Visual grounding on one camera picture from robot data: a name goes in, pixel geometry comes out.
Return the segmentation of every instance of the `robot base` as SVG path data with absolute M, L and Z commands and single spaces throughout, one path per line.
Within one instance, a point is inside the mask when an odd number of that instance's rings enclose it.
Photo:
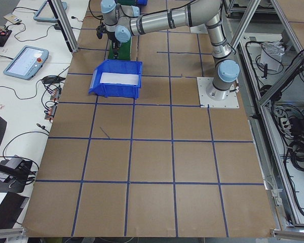
M 223 101 L 216 101 L 210 98 L 206 93 L 209 83 L 213 82 L 213 77 L 197 77 L 199 103 L 202 108 L 222 108 L 222 109 L 238 109 L 239 103 L 235 92 L 229 93 L 228 97 Z

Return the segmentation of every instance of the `white paper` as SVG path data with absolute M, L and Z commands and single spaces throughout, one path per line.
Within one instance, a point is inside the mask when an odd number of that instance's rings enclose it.
M 101 84 L 121 84 L 121 85 L 138 85 L 138 74 L 123 74 L 103 72 L 101 74 Z

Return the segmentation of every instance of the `black cable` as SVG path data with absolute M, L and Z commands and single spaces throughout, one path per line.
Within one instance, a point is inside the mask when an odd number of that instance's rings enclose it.
M 296 194 L 296 190 L 295 190 L 295 184 L 294 184 L 293 180 L 291 179 L 291 176 L 290 176 L 288 168 L 287 168 L 287 155 L 284 156 L 283 163 L 284 163 L 284 167 L 285 167 L 285 171 L 286 171 L 286 175 L 287 175 L 289 184 L 292 188 L 292 193 L 293 193 L 294 200 L 296 202 L 296 206 L 297 206 L 299 212 L 304 216 L 303 208 L 300 206 L 298 198 L 297 198 L 297 194 Z
M 37 167 L 37 169 L 39 169 L 39 165 L 33 161 L 32 159 L 29 159 L 29 158 L 25 158 L 25 157 L 19 157 L 19 156 L 0 156 L 0 158 L 4 158 L 4 159 L 7 159 L 7 158 L 21 158 L 21 159 L 25 159 L 25 160 L 28 160 L 28 161 L 31 161 L 32 163 L 34 163 Z
M 83 20 L 79 20 L 76 16 L 71 16 L 71 19 L 76 19 L 76 20 L 78 20 L 79 22 L 83 22 Z
M 0 86 L 0 88 L 6 88 L 6 89 L 9 89 L 9 90 L 12 90 L 12 91 L 15 93 L 15 96 L 16 96 L 19 100 L 30 100 L 30 99 L 32 99 L 32 98 L 34 98 L 34 97 L 37 96 L 37 92 L 38 92 L 37 84 L 38 84 L 40 81 L 41 81 L 41 79 L 38 80 L 38 81 L 36 82 L 36 85 L 35 85 L 35 87 L 36 87 L 36 93 L 35 93 L 35 95 L 33 95 L 33 96 L 31 96 L 31 97 L 27 97 L 27 98 L 20 98 L 20 97 L 17 95 L 16 90 L 14 90 L 13 88 L 10 88 L 10 87 L 7 87 L 7 86 Z
M 25 7 L 15 7 L 12 12 L 14 12 L 16 9 L 29 9 L 29 10 L 33 10 L 33 11 L 38 11 L 38 9 L 30 9 L 30 8 L 25 8 Z
M 21 23 L 21 24 L 24 25 L 24 29 L 21 30 L 21 31 L 19 31 L 17 34 L 14 35 L 15 39 L 16 39 L 17 41 L 19 41 L 19 42 L 33 42 L 33 41 L 37 41 L 37 40 L 39 40 L 39 39 L 43 39 L 43 38 L 45 38 L 45 37 L 47 37 L 47 36 L 49 35 L 49 29 L 50 29 L 51 27 L 54 27 L 54 25 L 51 25 L 50 27 L 48 27 L 47 30 L 46 30 L 46 35 L 44 35 L 44 36 L 42 36 L 42 37 L 39 37 L 39 38 L 36 38 L 36 39 L 25 39 L 25 40 L 22 41 L 22 40 L 19 40 L 19 39 L 16 37 L 17 35 L 19 35 L 20 33 L 24 32 L 24 31 L 26 30 L 26 25 L 25 25 L 24 23 Z
M 256 81 L 257 81 L 257 87 L 258 87 L 258 89 L 260 90 L 260 84 L 262 84 L 262 86 L 264 86 L 264 84 L 263 84 L 263 82 L 259 79 L 259 77 L 258 77 L 258 75 L 257 75 L 257 72 L 256 72 L 256 70 L 254 69 L 254 66 L 253 66 L 253 63 L 252 63 L 252 57 L 251 57 L 250 52 L 249 52 L 249 49 L 248 49 L 248 45 L 249 45 L 250 43 L 254 43 L 254 41 L 249 41 L 249 42 L 247 42 L 247 43 L 245 44 L 245 49 L 246 49 L 246 51 L 247 51 L 247 55 L 248 55 L 248 58 L 249 58 L 249 61 L 250 61 L 251 68 L 252 68 L 252 70 L 253 70 L 253 74 L 254 74 L 254 76 L 255 76 L 255 78 L 256 78 Z
M 196 2 L 197 0 L 192 0 L 190 2 L 188 2 L 187 4 L 183 5 L 183 6 L 180 6 L 180 7 L 177 7 L 177 8 L 172 8 L 172 10 L 176 10 L 176 9 L 181 9 L 181 8 L 184 8 L 194 2 Z M 160 10 L 160 11 L 155 11 L 155 12 L 152 12 L 152 13 L 148 13 L 148 14 L 143 14 L 142 16 L 148 16 L 148 15 L 152 15 L 152 14 L 159 14 L 159 13 L 164 13 L 164 12 L 167 12 L 168 9 L 165 9 L 165 10 Z
M 65 71 L 67 71 L 69 69 L 70 66 L 68 66 L 67 68 L 65 68 L 63 71 L 61 71 L 57 76 L 59 77 L 62 73 L 64 73 Z
M 255 64 L 257 65 L 257 67 L 258 67 L 262 72 L 264 72 L 264 68 L 261 67 L 260 63 L 258 62 L 260 59 L 261 59 L 261 54 L 259 54 L 258 56 L 256 56 L 256 58 L 255 58 Z M 281 73 L 281 72 L 283 72 L 283 71 L 284 71 L 284 66 L 282 65 L 282 69 L 281 69 L 280 71 L 275 72 L 275 73 L 270 73 L 270 72 L 268 72 L 267 74 L 270 74 L 270 75 L 277 75 L 277 74 L 279 74 L 279 73 Z
M 6 146 L 4 147 L 4 149 L 3 149 L 3 151 L 2 151 L 2 156 L 3 156 L 3 158 L 4 158 L 4 159 L 7 159 L 7 157 L 5 157 L 5 151 L 6 151 L 7 147 L 9 146 L 9 144 L 11 144 L 16 138 L 18 138 L 18 137 L 20 137 L 20 136 L 23 136 L 23 135 L 25 135 L 25 134 L 30 134 L 30 133 L 42 133 L 42 134 L 45 134 L 46 136 L 49 135 L 49 134 L 47 134 L 47 133 L 40 132 L 40 131 L 32 131 L 32 132 L 21 133 L 21 134 L 15 136 L 13 139 L 11 139 L 11 140 L 9 141 L 9 143 L 7 143 Z
M 10 60 L 14 60 L 13 58 L 7 57 L 7 56 L 2 56 L 2 55 L 0 55 L 0 57 L 8 58 L 8 59 L 10 59 Z
M 101 21 L 103 20 L 103 16 L 102 16 L 102 15 L 95 16 L 95 15 L 92 13 L 92 11 L 91 11 L 90 3 L 91 3 L 91 0 L 89 0 L 89 3 L 88 3 L 88 7 L 89 7 L 90 14 L 92 15 L 92 17 L 94 17 L 95 19 L 100 20 L 100 22 L 101 22 Z

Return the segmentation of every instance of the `electrical wiring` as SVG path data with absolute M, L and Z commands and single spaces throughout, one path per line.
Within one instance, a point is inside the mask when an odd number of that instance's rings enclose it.
M 0 88 L 5 88 L 5 89 L 12 90 L 12 91 L 14 92 L 15 96 L 16 96 L 19 100 L 30 100 L 30 99 L 35 98 L 35 97 L 37 96 L 37 93 L 38 93 L 38 86 L 37 86 L 37 84 L 38 84 L 40 81 L 41 81 L 41 79 L 38 80 L 38 81 L 36 82 L 36 85 L 35 85 L 35 87 L 36 87 L 36 92 L 35 92 L 35 94 L 34 94 L 33 96 L 27 97 L 27 98 L 20 98 L 20 97 L 17 95 L 16 90 L 13 89 L 13 88 L 10 88 L 10 87 L 7 87 L 7 86 L 0 86 Z
M 253 66 L 253 64 L 252 64 L 252 57 L 251 57 L 250 52 L 249 52 L 249 49 L 248 49 L 248 45 L 251 44 L 251 43 L 253 43 L 253 41 L 247 42 L 247 43 L 245 44 L 245 49 L 246 49 L 246 51 L 247 51 L 247 55 L 248 55 L 248 58 L 249 58 L 249 61 L 250 61 L 250 65 L 251 65 L 253 74 L 254 74 L 254 76 L 255 76 L 255 78 L 256 78 L 256 81 L 257 81 L 257 87 L 258 87 L 258 89 L 260 90 L 260 84 L 261 84 L 262 86 L 264 86 L 264 84 L 263 84 L 263 82 L 259 79 L 259 77 L 258 77 L 258 75 L 257 75 L 257 72 L 256 72 L 256 70 L 254 69 L 254 66 Z
M 71 19 L 76 19 L 76 20 L 78 20 L 79 22 L 83 22 L 83 20 L 79 20 L 76 16 L 71 16 Z
M 20 24 L 24 25 L 24 29 L 21 30 L 21 31 L 19 31 L 18 33 L 16 33 L 16 34 L 14 35 L 15 39 L 16 39 L 17 41 L 19 41 L 19 42 L 33 42 L 33 41 L 37 41 L 37 40 L 39 40 L 39 39 L 43 39 L 43 38 L 45 38 L 45 37 L 48 36 L 48 34 L 49 34 L 49 29 L 52 28 L 52 27 L 54 27 L 54 25 L 49 26 L 49 27 L 47 28 L 47 30 L 46 30 L 46 35 L 41 36 L 41 37 L 39 37 L 39 38 L 36 38 L 36 39 L 24 39 L 24 40 L 20 40 L 20 39 L 17 38 L 17 35 L 19 35 L 20 33 L 26 31 L 26 25 L 25 25 L 24 23 L 20 23 Z
M 0 57 L 8 58 L 10 60 L 14 60 L 12 57 L 2 56 L 2 55 L 0 55 Z
M 4 159 L 7 159 L 8 156 L 5 156 L 5 152 L 6 152 L 7 148 L 8 148 L 8 146 L 9 146 L 15 139 L 19 138 L 20 136 L 23 136 L 23 135 L 26 135 L 26 134 L 33 134 L 33 133 L 44 134 L 44 135 L 46 135 L 46 136 L 49 135 L 48 133 L 44 133 L 44 132 L 41 132 L 41 131 L 31 131 L 31 132 L 21 133 L 21 134 L 15 136 L 13 139 L 11 139 L 11 140 L 5 145 L 5 147 L 4 147 L 3 151 L 2 151 L 2 156 L 3 156 L 3 158 L 4 158 Z
M 34 163 L 35 165 L 36 165 L 36 167 L 37 167 L 37 169 L 39 169 L 40 167 L 39 167 L 39 165 L 35 162 L 35 161 L 33 161 L 32 159 L 29 159 L 29 158 L 25 158 L 25 157 L 20 157 L 20 156 L 0 156 L 0 158 L 4 158 L 4 159 L 6 159 L 6 158 L 21 158 L 21 159 L 25 159 L 25 160 L 28 160 L 28 161 L 31 161 L 32 163 Z
M 259 63 L 258 61 L 261 59 L 261 54 L 259 54 L 258 56 L 256 56 L 255 58 L 255 64 L 257 65 L 257 67 L 262 71 L 264 72 L 264 68 L 261 66 L 261 63 Z M 270 75 L 277 75 L 281 72 L 284 71 L 284 66 L 281 65 L 282 69 L 279 71 L 279 72 L 275 72 L 275 73 L 270 73 L 270 72 L 267 72 L 267 74 L 270 74 Z
M 103 20 L 103 16 L 102 16 L 102 15 L 95 16 L 95 15 L 92 13 L 90 3 L 91 3 L 91 0 L 89 0 L 89 3 L 88 3 L 88 7 L 89 7 L 90 14 L 92 15 L 92 17 L 94 17 L 95 19 L 100 20 L 100 22 L 101 22 L 101 21 Z
M 283 144 L 285 144 L 285 146 L 283 146 L 283 149 L 284 149 L 284 153 L 283 153 L 284 154 L 284 157 L 283 157 L 284 168 L 285 168 L 285 171 L 286 171 L 286 175 L 287 175 L 289 184 L 290 184 L 291 189 L 292 189 L 292 194 L 293 194 L 294 200 L 296 202 L 296 206 L 297 206 L 299 212 L 304 216 L 304 210 L 300 206 L 298 198 L 297 198 L 297 194 L 296 194 L 296 190 L 295 190 L 295 184 L 294 184 L 293 180 L 291 179 L 291 176 L 289 174 L 288 167 L 287 167 L 288 160 L 290 160 L 291 163 L 292 163 L 292 165 L 296 169 L 304 171 L 304 168 L 301 167 L 298 164 L 299 161 L 301 161 L 301 162 L 304 161 L 304 155 L 302 154 L 302 153 L 304 153 L 304 145 L 301 145 L 302 146 L 301 150 L 297 149 L 297 147 L 295 147 L 295 146 L 300 146 L 301 143 L 300 142 L 296 142 L 297 140 L 295 138 L 293 139 L 293 141 L 291 143 L 289 143 L 289 144 L 287 143 L 287 141 L 285 140 L 285 137 L 280 132 L 279 125 L 277 124 L 276 119 L 274 118 L 274 112 L 273 112 L 274 106 L 275 106 L 275 101 L 272 99 L 271 100 L 271 115 L 273 117 L 274 124 L 275 124 L 275 126 L 277 127 L 277 129 L 279 131 L 280 138 L 281 138 Z M 295 107 L 293 105 L 287 105 L 287 107 L 291 107 L 291 108 L 295 109 L 303 117 L 302 111 L 300 111 L 297 107 Z
M 28 10 L 38 11 L 38 9 L 30 9 L 30 8 L 26 8 L 26 7 L 15 7 L 12 12 L 14 12 L 16 9 L 28 9 Z
M 134 239 L 134 237 L 132 237 L 132 238 L 130 238 L 128 241 L 126 241 L 126 242 L 116 242 L 116 241 L 111 241 L 111 240 L 108 240 L 108 239 L 104 239 L 104 238 L 101 238 L 101 237 L 98 237 L 99 239 L 101 239 L 101 240 L 103 240 L 103 241 L 105 241 L 105 242 L 109 242 L 109 243 L 128 243 L 128 242 L 130 242 L 132 239 Z

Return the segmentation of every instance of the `connector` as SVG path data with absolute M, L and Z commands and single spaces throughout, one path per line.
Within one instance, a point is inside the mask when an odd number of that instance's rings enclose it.
M 57 105 L 52 105 L 45 112 L 45 120 L 53 120 L 55 116 Z
M 59 86 L 52 91 L 50 100 L 52 100 L 54 102 L 58 101 L 61 94 L 62 94 L 62 89 Z

